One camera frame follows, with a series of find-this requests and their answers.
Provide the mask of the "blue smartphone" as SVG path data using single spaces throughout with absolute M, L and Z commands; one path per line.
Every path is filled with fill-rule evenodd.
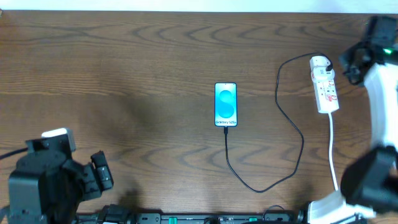
M 215 83 L 215 126 L 235 127 L 238 125 L 237 85 Z

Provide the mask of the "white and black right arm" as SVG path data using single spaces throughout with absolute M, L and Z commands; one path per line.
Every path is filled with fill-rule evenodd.
M 301 223 L 366 223 L 397 211 L 397 19 L 372 16 L 361 40 L 343 52 L 343 74 L 366 88 L 371 111 L 370 150 L 349 165 L 340 188 L 312 201 Z

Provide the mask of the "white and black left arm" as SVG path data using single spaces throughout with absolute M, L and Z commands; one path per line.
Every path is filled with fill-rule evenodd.
M 8 178 L 9 223 L 72 223 L 81 202 L 101 197 L 114 180 L 103 151 L 85 165 L 72 158 L 67 134 L 26 142 Z

